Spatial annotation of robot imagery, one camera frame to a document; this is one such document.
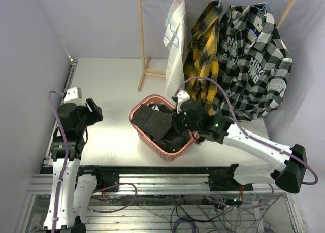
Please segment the dark pinstriped shirt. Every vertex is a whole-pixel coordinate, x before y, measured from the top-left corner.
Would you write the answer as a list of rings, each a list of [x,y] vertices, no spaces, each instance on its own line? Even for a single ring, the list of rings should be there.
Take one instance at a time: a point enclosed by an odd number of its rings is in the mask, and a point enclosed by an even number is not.
[[[178,152],[190,141],[187,131],[175,130],[172,109],[163,104],[140,105],[131,123],[167,153]]]

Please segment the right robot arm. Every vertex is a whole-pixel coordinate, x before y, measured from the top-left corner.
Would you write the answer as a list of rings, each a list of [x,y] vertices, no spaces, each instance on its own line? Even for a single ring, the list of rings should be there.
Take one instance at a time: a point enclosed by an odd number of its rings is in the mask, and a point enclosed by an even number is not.
[[[199,134],[199,142],[217,142],[238,148],[264,161],[263,165],[230,166],[225,187],[235,190],[247,184],[275,184],[289,193],[299,193],[307,169],[305,148],[272,142],[240,128],[230,118],[213,115],[198,102],[187,99],[177,103],[172,114],[176,131]]]

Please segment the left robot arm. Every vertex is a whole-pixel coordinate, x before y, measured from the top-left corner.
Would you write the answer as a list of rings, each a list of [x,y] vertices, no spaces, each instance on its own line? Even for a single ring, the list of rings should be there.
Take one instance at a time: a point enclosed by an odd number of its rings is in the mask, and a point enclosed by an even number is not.
[[[85,232],[85,214],[93,191],[103,186],[99,167],[80,165],[87,128],[103,120],[101,108],[88,98],[54,109],[58,123],[50,147],[53,183],[44,232]]]

